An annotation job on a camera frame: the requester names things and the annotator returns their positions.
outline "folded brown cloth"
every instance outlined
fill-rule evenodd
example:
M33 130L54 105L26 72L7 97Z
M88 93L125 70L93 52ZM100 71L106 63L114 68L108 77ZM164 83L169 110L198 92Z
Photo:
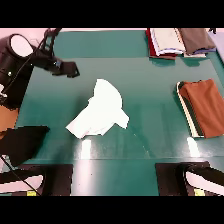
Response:
M193 54L201 48L215 48L215 44L205 28L178 28L178 30L182 36L187 54Z
M205 138L224 134L224 101L212 79L184 82L179 93L191 104Z

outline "wire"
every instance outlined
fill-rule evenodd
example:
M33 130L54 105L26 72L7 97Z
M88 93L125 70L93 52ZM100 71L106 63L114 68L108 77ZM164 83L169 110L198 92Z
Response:
M23 183L25 183L27 186L29 186L33 191L35 191L39 196L41 196L41 194L38 193L38 191L33 188L29 183L27 183L25 180L22 180L13 170L13 168L9 165L9 163L4 159L4 157L2 155L0 155L0 158L3 160L3 162L6 164L6 166L12 171L12 173L14 174L14 176L16 176L20 181L22 181Z
M17 76L19 75L19 73L21 72L21 70L24 68L24 66L30 61L30 59L33 57L33 55L38 51L38 49L40 48L41 44L44 42L46 37L44 37L41 42L39 43L38 47L34 50L34 52L29 56L29 58L22 64L22 66L19 68L19 70L16 72L15 76L13 77L12 81L10 82L10 84L2 91L2 93L6 93L6 91L12 86L12 84L15 82Z

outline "dark red cloth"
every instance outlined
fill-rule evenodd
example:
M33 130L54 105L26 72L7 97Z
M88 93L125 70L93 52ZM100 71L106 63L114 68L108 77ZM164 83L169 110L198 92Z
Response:
M146 36L148 37L148 47L149 47L149 51L150 51L150 57L152 57L152 58L171 59L171 60L175 60L176 59L177 54L174 54L174 53L160 54L160 56L157 56L155 48L154 48L154 45L152 43L150 28L147 28L147 30L145 32L146 32Z

